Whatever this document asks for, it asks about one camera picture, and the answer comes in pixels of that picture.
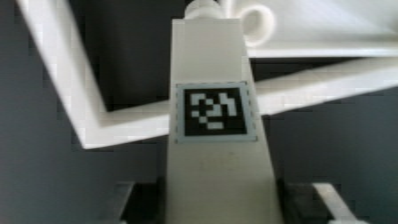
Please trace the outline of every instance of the white frame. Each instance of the white frame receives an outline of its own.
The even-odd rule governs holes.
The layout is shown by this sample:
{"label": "white frame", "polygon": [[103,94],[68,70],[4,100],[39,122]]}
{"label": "white frame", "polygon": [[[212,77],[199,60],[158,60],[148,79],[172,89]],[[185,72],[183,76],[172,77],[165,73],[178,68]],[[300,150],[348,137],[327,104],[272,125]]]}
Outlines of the white frame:
{"label": "white frame", "polygon": [[[85,149],[169,134],[169,102],[107,112],[66,0],[16,0]],[[398,86],[398,59],[366,59],[260,82],[261,114]]]}

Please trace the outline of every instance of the gray wall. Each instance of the gray wall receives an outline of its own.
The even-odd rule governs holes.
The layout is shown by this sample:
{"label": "gray wall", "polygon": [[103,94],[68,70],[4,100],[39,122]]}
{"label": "gray wall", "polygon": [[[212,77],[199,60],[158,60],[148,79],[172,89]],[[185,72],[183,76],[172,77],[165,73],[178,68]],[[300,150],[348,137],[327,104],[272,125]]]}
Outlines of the gray wall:
{"label": "gray wall", "polygon": [[[169,19],[181,16],[183,1],[71,2],[112,110],[167,98]],[[256,79],[338,61],[256,61]],[[165,137],[82,150],[13,0],[0,1],[0,100],[0,223],[85,223],[116,181],[151,181],[164,173]],[[336,183],[375,224],[398,220],[396,114],[395,88],[265,117],[277,175]]]}

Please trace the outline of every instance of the qr code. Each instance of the qr code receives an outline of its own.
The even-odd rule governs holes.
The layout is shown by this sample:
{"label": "qr code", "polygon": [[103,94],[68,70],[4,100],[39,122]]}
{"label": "qr code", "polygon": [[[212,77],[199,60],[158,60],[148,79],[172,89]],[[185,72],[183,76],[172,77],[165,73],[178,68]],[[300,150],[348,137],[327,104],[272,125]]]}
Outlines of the qr code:
{"label": "qr code", "polygon": [[185,135],[245,134],[240,89],[185,90]]}
{"label": "qr code", "polygon": [[247,91],[238,84],[196,84],[180,89],[180,137],[226,140],[252,136]]}

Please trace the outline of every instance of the white object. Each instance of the white object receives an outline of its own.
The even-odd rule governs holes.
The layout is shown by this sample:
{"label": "white object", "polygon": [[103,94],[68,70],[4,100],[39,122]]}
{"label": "white object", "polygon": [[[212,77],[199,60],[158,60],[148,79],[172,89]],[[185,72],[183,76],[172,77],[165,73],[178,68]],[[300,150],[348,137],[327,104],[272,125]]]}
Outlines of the white object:
{"label": "white object", "polygon": [[252,6],[268,7],[276,32],[249,48],[249,56],[384,57],[398,56],[396,0],[220,0],[226,18]]}
{"label": "white object", "polygon": [[[167,135],[167,101],[112,113],[105,111],[68,1],[36,0],[32,3],[32,0],[18,0],[16,2],[84,148],[100,148]],[[375,7],[373,3],[366,2],[363,7],[368,6],[373,9],[380,18],[393,19],[398,14],[387,12],[395,11],[398,7],[393,7],[387,12],[380,11],[380,7],[386,7],[382,2]],[[251,57],[260,57],[261,55],[265,57],[355,56],[359,55],[357,53],[368,56],[380,56],[395,55],[395,52],[398,52],[398,48],[391,47],[389,42],[373,42],[373,47],[370,48],[370,45],[361,41],[357,44],[338,43],[338,48],[331,48],[332,42],[327,45],[320,43],[316,48],[309,47],[313,45],[309,42],[304,42],[306,44],[300,44],[299,48],[295,44],[292,45],[284,42],[284,46],[279,48],[274,45],[277,36],[272,37],[267,43],[267,46],[274,47],[268,47],[265,51],[260,48],[256,48],[258,50],[249,49]],[[256,84],[260,112],[272,115],[395,86],[398,86],[398,58],[366,59],[348,62],[343,65],[329,66],[284,78],[260,82]]]}
{"label": "white object", "polygon": [[357,220],[334,186],[329,183],[315,183],[313,186],[334,217],[329,224],[368,224]]}
{"label": "white object", "polygon": [[226,18],[220,5],[213,0],[196,0],[185,10],[185,19]]}
{"label": "white object", "polygon": [[[165,223],[281,224],[276,178],[238,20],[172,21],[171,71]],[[176,85],[204,82],[247,82],[258,141],[176,142],[176,116],[181,116],[176,110]]]}

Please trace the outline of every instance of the dark gray background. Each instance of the dark gray background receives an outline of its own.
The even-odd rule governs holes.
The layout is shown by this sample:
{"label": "dark gray background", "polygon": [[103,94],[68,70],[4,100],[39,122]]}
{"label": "dark gray background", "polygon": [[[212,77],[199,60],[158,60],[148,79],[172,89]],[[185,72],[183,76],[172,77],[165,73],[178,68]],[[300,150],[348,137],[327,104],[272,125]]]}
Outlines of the dark gray background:
{"label": "dark gray background", "polygon": [[[109,109],[167,98],[171,19],[183,0],[73,0]],[[345,59],[261,59],[256,80]],[[0,1],[0,223],[80,224],[116,181],[164,174],[165,137],[85,152],[13,0]],[[361,218],[398,222],[398,88],[265,117],[274,166],[329,181]]]}

